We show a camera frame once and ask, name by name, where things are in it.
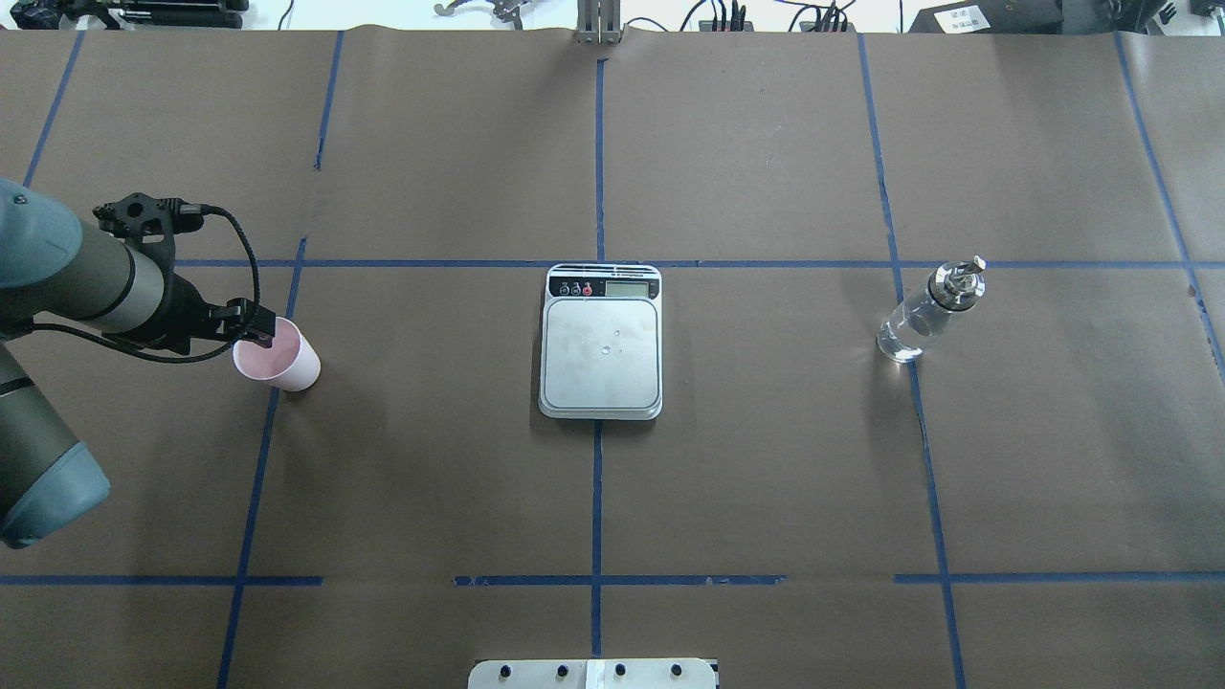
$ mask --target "metal bracket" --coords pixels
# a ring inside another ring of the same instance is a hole
[[[621,0],[578,0],[578,42],[621,43]]]
[[[719,689],[719,662],[699,658],[479,661],[468,689]]]
[[[456,13],[456,7],[470,0],[451,0],[448,5],[435,5],[434,12],[440,17],[450,17]],[[502,22],[514,25],[514,28],[523,31],[523,17],[519,16],[519,7],[532,0],[489,0],[494,5],[494,16]]]

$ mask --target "bottle cap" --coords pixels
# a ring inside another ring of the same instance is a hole
[[[951,311],[964,311],[973,306],[987,291],[987,282],[980,275],[987,267],[982,256],[969,261],[949,261],[927,278],[931,298]]]

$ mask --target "metal stand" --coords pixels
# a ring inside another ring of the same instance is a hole
[[[621,0],[578,0],[579,43],[621,43]]]

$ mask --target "white label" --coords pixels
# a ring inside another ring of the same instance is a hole
[[[971,31],[991,28],[991,25],[982,16],[982,10],[978,5],[946,10],[936,12],[933,16],[940,22],[940,28],[944,29],[944,33],[970,33]]]

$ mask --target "clear glass bottle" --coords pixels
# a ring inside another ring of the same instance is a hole
[[[936,268],[922,287],[898,304],[881,324],[876,343],[884,356],[898,363],[918,359],[987,289],[981,256],[969,261],[949,261]]]

